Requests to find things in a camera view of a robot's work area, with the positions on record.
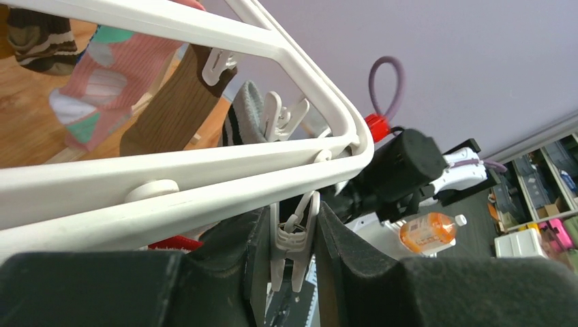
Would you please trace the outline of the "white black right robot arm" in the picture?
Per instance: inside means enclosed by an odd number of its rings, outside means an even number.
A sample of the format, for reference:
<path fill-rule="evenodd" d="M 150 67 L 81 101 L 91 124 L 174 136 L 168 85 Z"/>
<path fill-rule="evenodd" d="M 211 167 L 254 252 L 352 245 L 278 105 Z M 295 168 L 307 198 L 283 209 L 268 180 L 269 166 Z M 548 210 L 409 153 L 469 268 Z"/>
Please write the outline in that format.
<path fill-rule="evenodd" d="M 501 183 L 504 165 L 479 157 L 470 138 L 441 152 L 434 139 L 416 129 L 397 135 L 374 152 L 370 163 L 344 187 L 325 189 L 322 200 L 343 221 L 376 214 L 391 223 L 423 206 L 448 206 Z"/>

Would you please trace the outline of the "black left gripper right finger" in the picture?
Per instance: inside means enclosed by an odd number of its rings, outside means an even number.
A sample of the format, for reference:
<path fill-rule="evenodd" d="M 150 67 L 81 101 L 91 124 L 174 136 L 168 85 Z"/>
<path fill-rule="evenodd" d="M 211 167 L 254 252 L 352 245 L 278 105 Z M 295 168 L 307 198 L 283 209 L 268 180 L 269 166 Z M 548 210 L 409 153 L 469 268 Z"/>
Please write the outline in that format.
<path fill-rule="evenodd" d="M 395 260 L 327 204 L 314 245 L 322 326 L 577 325 L 577 276 L 553 260 Z"/>

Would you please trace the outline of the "red santa snowflake sock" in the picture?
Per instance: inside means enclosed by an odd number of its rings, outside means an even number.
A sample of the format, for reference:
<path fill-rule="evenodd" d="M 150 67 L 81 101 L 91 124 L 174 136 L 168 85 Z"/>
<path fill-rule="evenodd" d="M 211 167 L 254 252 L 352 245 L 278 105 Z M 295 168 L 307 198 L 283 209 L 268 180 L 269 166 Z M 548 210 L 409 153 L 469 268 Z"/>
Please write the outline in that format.
<path fill-rule="evenodd" d="M 203 242 L 193 240 L 184 236 L 173 236 L 165 240 L 150 244 L 149 250 L 167 250 L 167 251 L 182 251 L 189 253 L 197 250 L 203 245 Z"/>

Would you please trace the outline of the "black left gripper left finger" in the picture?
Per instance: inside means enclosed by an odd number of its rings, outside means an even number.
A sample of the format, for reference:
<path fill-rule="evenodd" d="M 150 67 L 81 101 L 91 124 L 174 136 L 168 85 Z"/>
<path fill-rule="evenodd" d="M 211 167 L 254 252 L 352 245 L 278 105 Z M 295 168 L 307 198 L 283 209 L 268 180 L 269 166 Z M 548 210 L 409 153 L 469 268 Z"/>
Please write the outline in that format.
<path fill-rule="evenodd" d="M 2 326 L 260 326 L 270 211 L 181 251 L 28 252 L 1 266 Z"/>

